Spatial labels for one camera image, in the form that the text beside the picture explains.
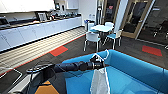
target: chair leg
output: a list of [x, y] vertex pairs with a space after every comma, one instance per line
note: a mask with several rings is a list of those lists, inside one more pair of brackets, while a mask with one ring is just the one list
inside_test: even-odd
[[104, 40], [104, 43], [103, 43], [103, 45], [106, 43], [106, 41], [107, 41], [107, 37], [106, 37], [106, 39]]
[[113, 49], [114, 49], [114, 46], [115, 46], [115, 39], [114, 39], [114, 42], [113, 42]]
[[96, 50], [96, 52], [98, 52], [98, 49], [99, 49], [99, 42], [97, 42], [97, 50]]
[[86, 49], [86, 42], [87, 42], [87, 40], [85, 40], [84, 51], [85, 51], [85, 49]]
[[121, 37], [120, 37], [120, 39], [119, 39], [119, 46], [121, 45]]

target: wall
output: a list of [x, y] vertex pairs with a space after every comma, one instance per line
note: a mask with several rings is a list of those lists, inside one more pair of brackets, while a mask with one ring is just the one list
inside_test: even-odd
[[34, 12], [22, 12], [22, 13], [1, 13], [0, 16], [6, 16], [8, 22], [16, 20], [25, 20], [35, 18]]
[[168, 20], [168, 0], [156, 0], [154, 6], [160, 10], [151, 10], [146, 20], [146, 26], [159, 26], [164, 20]]
[[55, 3], [59, 3], [60, 10], [53, 11], [52, 14], [57, 13], [58, 15], [64, 15], [72, 12], [76, 14], [78, 13], [77, 9], [66, 9], [65, 0], [55, 0]]
[[84, 20], [86, 19], [96, 21], [97, 0], [79, 0], [78, 13], [82, 14], [82, 26], [85, 25]]
[[116, 18], [116, 21], [115, 21], [115, 28], [114, 28], [115, 33], [118, 32], [119, 29], [120, 29], [127, 3], [128, 3], [128, 0], [121, 0], [120, 1], [118, 13], [117, 13], [117, 18]]

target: countertop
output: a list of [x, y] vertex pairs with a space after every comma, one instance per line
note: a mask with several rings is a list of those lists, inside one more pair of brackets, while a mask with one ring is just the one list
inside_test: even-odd
[[8, 27], [0, 28], [0, 30], [23, 27], [23, 26], [28, 26], [28, 25], [40, 24], [40, 23], [46, 23], [46, 22], [51, 22], [51, 21], [64, 20], [64, 19], [75, 18], [75, 17], [60, 17], [60, 18], [57, 18], [57, 19], [54, 19], [54, 20], [34, 21], [34, 22], [28, 22], [28, 23], [15, 24], [15, 25], [10, 25]]

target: chair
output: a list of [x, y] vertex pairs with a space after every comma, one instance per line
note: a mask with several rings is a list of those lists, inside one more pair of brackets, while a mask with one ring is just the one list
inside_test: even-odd
[[114, 27], [114, 23], [112, 23], [112, 22], [105, 22], [105, 26]]
[[[8, 64], [6, 64], [6, 63], [4, 63], [4, 62], [0, 62], [0, 63], [3, 63], [3, 64], [6, 66], [6, 67], [0, 67], [0, 70], [1, 70], [1, 71], [2, 71], [2, 70], [14, 70], [15, 72], [17, 72], [17, 73], [20, 74], [19, 77], [18, 77], [12, 84], [15, 84], [15, 83], [22, 77], [22, 73], [21, 73], [20, 71], [14, 69], [14, 68], [11, 68]], [[2, 74], [2, 75], [0, 76], [0, 79], [1, 79], [2, 77], [4, 77], [6, 74], [7, 74], [7, 72], [5, 72], [4, 74]]]
[[119, 46], [120, 46], [120, 41], [121, 41], [121, 32], [122, 30], [119, 30], [117, 33], [113, 33], [113, 34], [110, 34], [110, 35], [107, 35], [103, 45], [106, 43], [107, 41], [107, 38], [111, 38], [114, 40], [113, 42], [113, 49], [114, 49], [114, 46], [115, 46], [115, 39], [119, 38]]
[[86, 32], [86, 40], [85, 40], [84, 51], [86, 50], [86, 43], [87, 43], [87, 41], [97, 42], [96, 52], [98, 52], [99, 41], [100, 41], [99, 34], [97, 34], [97, 33], [92, 33], [92, 32]]
[[91, 29], [91, 27], [94, 27], [94, 23], [88, 23], [88, 32], [93, 32], [93, 33], [97, 33], [97, 30], [93, 30]]

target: blue couch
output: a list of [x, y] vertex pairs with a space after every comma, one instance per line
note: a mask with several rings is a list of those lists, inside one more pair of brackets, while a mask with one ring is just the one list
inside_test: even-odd
[[[98, 53], [105, 58], [106, 51]], [[93, 54], [69, 59], [63, 63], [88, 62]], [[115, 50], [109, 50], [105, 60], [111, 94], [168, 94], [168, 70], [136, 59]], [[90, 94], [94, 71], [65, 73], [67, 94]]]

